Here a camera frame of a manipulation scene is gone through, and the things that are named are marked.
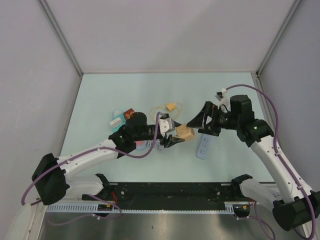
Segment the beige cube socket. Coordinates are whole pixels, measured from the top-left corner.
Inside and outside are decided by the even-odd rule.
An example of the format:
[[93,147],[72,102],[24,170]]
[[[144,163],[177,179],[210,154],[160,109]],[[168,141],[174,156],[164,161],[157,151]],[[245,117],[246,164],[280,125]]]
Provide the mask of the beige cube socket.
[[186,123],[178,126],[175,130],[176,130],[176,137],[179,139],[183,139],[186,142],[194,140],[196,138],[194,129],[188,127]]

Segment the light blue rectangular power strip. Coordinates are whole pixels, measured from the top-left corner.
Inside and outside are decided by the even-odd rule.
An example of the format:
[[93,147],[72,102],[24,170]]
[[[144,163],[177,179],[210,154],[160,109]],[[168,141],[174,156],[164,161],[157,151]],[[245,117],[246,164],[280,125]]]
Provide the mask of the light blue rectangular power strip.
[[208,134],[203,134],[199,146],[197,148],[196,157],[200,160],[205,160],[207,158],[209,148],[211,145],[213,136]]

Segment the pink square plug adapter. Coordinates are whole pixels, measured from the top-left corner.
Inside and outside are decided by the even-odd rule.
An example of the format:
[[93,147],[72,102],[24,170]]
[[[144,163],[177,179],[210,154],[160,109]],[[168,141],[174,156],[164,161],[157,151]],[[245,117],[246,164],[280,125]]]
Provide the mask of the pink square plug adapter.
[[136,148],[137,149],[144,149],[146,147],[146,142],[145,141],[136,141]]

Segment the dark red cube socket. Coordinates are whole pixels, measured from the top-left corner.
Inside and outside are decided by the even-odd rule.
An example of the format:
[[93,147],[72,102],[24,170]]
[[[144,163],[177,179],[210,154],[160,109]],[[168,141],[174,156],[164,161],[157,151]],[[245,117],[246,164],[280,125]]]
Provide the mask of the dark red cube socket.
[[126,110],[123,113],[123,117],[124,119],[127,121],[128,119],[130,119],[132,117],[132,115],[135,113],[135,111],[132,108],[129,108],[128,110]]

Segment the teal triangular power strip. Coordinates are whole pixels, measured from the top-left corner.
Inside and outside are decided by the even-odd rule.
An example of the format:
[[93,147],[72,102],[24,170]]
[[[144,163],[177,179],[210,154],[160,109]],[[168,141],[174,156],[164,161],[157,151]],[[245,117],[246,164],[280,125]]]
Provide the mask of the teal triangular power strip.
[[126,120],[124,118],[124,111],[115,109],[112,113],[112,121],[110,122],[110,127],[113,132],[119,130],[121,126],[125,124]]

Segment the white square plug adapter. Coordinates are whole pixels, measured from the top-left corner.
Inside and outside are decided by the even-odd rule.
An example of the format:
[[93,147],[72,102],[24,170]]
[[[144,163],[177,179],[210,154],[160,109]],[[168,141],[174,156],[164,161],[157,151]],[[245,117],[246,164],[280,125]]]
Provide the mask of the white square plug adapter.
[[120,117],[117,117],[115,119],[113,119],[109,125],[112,129],[118,127],[119,125],[121,125],[123,123],[122,119]]

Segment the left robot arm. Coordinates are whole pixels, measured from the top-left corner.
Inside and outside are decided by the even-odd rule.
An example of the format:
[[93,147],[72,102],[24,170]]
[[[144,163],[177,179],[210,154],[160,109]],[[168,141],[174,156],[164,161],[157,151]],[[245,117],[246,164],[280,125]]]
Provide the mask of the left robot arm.
[[98,164],[113,161],[123,156],[144,158],[149,155],[133,155],[139,141],[159,141],[164,148],[169,148],[184,140],[171,133],[180,127],[167,113],[157,113],[156,123],[148,124],[147,117],[142,112],[135,112],[117,131],[103,142],[79,153],[55,157],[48,153],[42,157],[31,179],[32,185],[45,206],[52,205],[66,196],[94,195],[100,200],[110,196],[111,188],[102,174],[77,183],[77,174]]

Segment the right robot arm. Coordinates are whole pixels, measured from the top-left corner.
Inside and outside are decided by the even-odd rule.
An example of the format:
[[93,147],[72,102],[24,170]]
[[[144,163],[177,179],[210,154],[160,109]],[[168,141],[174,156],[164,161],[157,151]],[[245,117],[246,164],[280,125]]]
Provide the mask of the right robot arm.
[[231,196],[242,201],[256,200],[270,210],[275,221],[285,231],[306,224],[320,215],[320,193],[314,191],[293,168],[278,144],[275,134],[262,119],[255,118],[252,101],[247,95],[230,98],[230,110],[222,110],[206,101],[200,112],[187,123],[199,133],[219,136],[222,129],[235,130],[262,161],[273,178],[278,191],[258,183],[248,174],[234,178]]

